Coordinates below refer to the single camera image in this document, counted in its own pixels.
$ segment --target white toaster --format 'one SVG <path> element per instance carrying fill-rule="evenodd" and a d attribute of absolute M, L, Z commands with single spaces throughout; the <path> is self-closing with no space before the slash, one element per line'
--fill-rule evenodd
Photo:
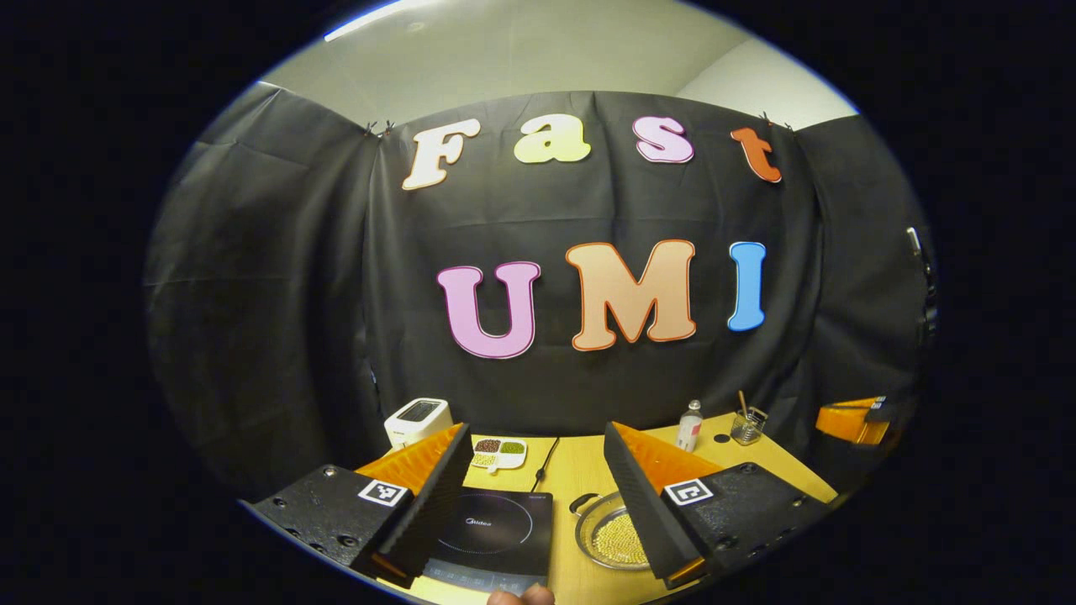
<path fill-rule="evenodd" d="M 385 433 L 394 450 L 402 449 L 452 426 L 449 403 L 419 397 L 396 410 L 385 421 Z"/>

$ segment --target power cord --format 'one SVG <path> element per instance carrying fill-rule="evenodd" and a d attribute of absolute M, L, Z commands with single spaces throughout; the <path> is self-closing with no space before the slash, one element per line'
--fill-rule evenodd
<path fill-rule="evenodd" d="M 538 472 L 535 473 L 535 484 L 530 488 L 532 493 L 534 493 L 534 491 L 538 489 L 538 483 L 540 483 L 541 480 L 546 478 L 546 466 L 549 464 L 549 458 L 553 455 L 553 450 L 556 449 L 556 445 L 560 442 L 561 442 L 560 437 L 553 439 L 553 446 L 549 448 L 549 453 L 546 454 L 546 462 L 541 463 L 541 468 L 539 468 Z"/>

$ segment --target wooden table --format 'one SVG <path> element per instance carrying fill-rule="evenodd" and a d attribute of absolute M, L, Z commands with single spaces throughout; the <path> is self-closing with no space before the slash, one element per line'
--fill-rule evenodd
<path fill-rule="evenodd" d="M 727 435 L 735 413 L 706 419 L 699 430 L 694 453 L 731 467 L 744 462 L 754 462 L 795 488 L 830 503 L 837 493 L 818 475 L 804 466 L 792 454 L 785 452 L 769 437 L 762 438 L 747 447 L 735 440 L 718 444 L 714 435 Z M 677 426 L 665 426 L 646 431 L 667 442 L 675 442 Z M 473 441 L 492 435 L 472 435 Z M 535 482 L 535 472 L 541 467 L 553 437 L 527 437 L 527 458 L 523 466 L 510 470 L 498 469 L 490 475 L 484 468 L 471 466 L 464 480 L 469 488 L 528 492 Z M 546 467 L 546 479 L 538 484 L 537 492 L 553 494 L 552 557 L 549 571 L 549 589 L 556 596 L 558 605 L 639 605 L 665 596 L 670 592 L 662 580 L 655 579 L 647 569 L 625 572 L 603 567 L 591 561 L 576 544 L 576 522 L 578 517 L 568 511 L 568 505 L 582 494 L 596 492 L 604 496 L 617 491 L 617 483 L 609 473 L 603 453 L 605 437 L 562 437 Z M 592 498 L 580 507 L 597 502 Z M 412 595 L 423 601 L 441 605 L 485 605 L 489 593 L 456 587 L 421 576 L 410 590 L 381 582 L 397 595 Z M 681 587 L 683 590 L 695 582 Z"/>

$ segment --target plastic bottle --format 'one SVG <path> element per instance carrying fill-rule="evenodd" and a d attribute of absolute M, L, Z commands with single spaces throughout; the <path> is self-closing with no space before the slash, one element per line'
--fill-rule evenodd
<path fill-rule="evenodd" d="M 703 426 L 703 412 L 698 411 L 702 407 L 703 404 L 698 399 L 692 399 L 688 404 L 688 411 L 680 417 L 680 433 L 676 438 L 676 447 L 685 452 L 695 451 L 698 430 Z"/>

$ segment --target induction cooktop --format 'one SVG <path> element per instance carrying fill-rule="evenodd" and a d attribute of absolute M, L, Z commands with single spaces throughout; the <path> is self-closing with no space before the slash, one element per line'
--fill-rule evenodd
<path fill-rule="evenodd" d="M 522 594 L 549 579 L 553 495 L 464 488 L 424 575 Z"/>

